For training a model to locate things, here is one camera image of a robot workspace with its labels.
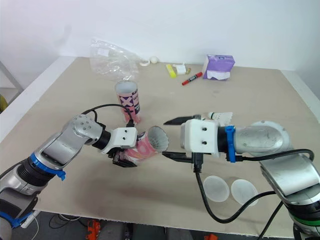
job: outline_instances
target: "green ring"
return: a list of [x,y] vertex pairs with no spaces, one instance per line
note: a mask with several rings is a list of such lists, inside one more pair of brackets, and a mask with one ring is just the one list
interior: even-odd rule
[[314,221],[309,221],[309,220],[303,220],[303,219],[300,219],[296,216],[293,216],[295,220],[297,220],[299,223],[302,223],[302,224],[305,224],[305,225],[308,225],[308,226],[313,226],[313,227],[318,227],[320,226],[320,220],[314,220]]

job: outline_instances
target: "orange object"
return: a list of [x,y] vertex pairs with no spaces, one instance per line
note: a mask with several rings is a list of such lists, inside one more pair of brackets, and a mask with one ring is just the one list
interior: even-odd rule
[[214,234],[210,234],[209,236],[204,236],[204,240],[218,240],[218,237]]
[[98,235],[100,233],[100,222],[96,220],[89,220],[88,221],[88,235],[85,236],[87,240],[97,240]]

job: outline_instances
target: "red marker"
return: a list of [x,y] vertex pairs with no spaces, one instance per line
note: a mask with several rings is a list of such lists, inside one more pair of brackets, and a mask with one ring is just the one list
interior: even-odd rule
[[191,81],[193,81],[193,80],[195,80],[195,79],[197,79],[197,78],[199,78],[199,77],[201,77],[201,76],[202,76],[202,72],[198,72],[196,75],[194,75],[194,76],[188,78],[187,80],[185,80],[185,81],[182,83],[182,85],[186,85],[186,84],[190,83]]

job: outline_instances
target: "plastic bag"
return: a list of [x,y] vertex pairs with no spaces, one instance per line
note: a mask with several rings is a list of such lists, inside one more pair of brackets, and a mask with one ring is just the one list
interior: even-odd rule
[[137,62],[141,59],[134,53],[111,43],[93,39],[90,46],[91,69],[110,80],[135,80],[139,70]]

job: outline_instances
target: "purple tissue box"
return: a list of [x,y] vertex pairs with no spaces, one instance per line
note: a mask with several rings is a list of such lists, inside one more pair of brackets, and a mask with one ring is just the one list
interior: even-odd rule
[[230,55],[207,55],[202,69],[204,79],[226,80],[235,60]]

